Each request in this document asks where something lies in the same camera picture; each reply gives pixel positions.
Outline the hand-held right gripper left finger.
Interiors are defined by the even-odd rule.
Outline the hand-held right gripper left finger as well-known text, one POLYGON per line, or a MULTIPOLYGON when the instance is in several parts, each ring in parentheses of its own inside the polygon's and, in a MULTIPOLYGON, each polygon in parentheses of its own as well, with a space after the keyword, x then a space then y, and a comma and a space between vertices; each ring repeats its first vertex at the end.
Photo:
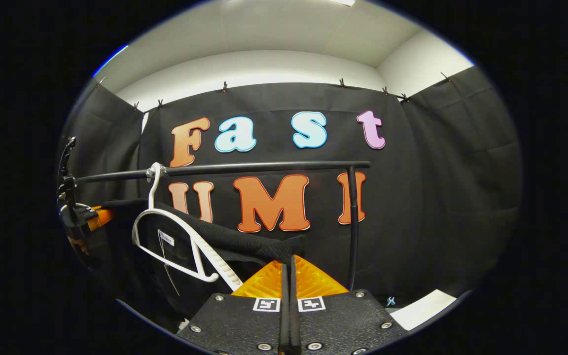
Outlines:
POLYGON ((214 293, 178 337, 214 355, 288 355, 290 267, 284 263, 275 276, 281 297, 214 293))

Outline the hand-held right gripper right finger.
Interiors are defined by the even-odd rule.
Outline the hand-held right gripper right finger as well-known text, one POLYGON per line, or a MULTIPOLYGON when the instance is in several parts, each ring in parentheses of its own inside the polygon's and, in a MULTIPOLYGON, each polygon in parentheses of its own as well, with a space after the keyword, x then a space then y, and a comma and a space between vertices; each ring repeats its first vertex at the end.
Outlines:
POLYGON ((407 335, 370 291, 347 290, 297 255, 290 267, 291 355, 357 355, 407 335))

